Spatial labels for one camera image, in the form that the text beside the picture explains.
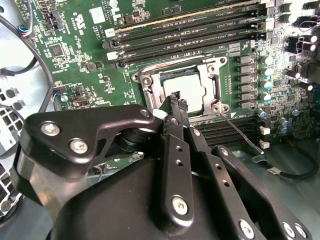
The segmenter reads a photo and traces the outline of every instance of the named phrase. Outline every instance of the motherboard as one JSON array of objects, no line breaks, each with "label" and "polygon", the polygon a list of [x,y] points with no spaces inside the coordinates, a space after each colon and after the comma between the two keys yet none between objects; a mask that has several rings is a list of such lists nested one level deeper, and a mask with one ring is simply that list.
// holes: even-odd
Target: motherboard
[{"label": "motherboard", "polygon": [[[25,0],[15,0],[27,22]],[[180,91],[210,147],[267,149],[313,134],[320,66],[315,0],[32,0],[29,36],[61,110],[140,104]]]}]

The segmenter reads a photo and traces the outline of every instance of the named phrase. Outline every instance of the green circuit board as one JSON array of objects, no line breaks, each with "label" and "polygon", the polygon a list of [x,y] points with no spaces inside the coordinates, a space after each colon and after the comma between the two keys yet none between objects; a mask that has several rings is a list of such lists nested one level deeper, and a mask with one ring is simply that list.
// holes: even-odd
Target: green circuit board
[{"label": "green circuit board", "polygon": [[[15,2],[28,21],[25,1]],[[299,87],[287,72],[300,68],[301,77],[306,78],[316,54],[288,51],[288,38],[302,32],[284,23],[288,13],[274,0],[33,0],[32,6],[31,37],[52,72],[58,93],[54,99],[62,110],[146,105],[142,84],[132,81],[133,74],[154,64],[210,55],[227,61],[218,70],[218,80],[219,100],[228,105],[229,119],[256,116],[262,109],[274,138],[284,134],[279,132],[281,118],[290,124],[286,133],[296,138],[312,133],[309,111],[314,93]],[[299,14],[313,15],[314,10],[301,9]],[[242,64],[243,56],[251,59]],[[263,56],[274,59],[271,66],[261,62]],[[183,62],[179,68],[199,65],[202,60]],[[264,75],[265,68],[274,73]],[[251,80],[249,90],[242,91],[240,77],[245,74]],[[261,86],[265,80],[271,88]],[[242,100],[244,92],[249,98]],[[263,100],[262,94],[270,99]],[[194,124],[221,120],[199,118]]]}]

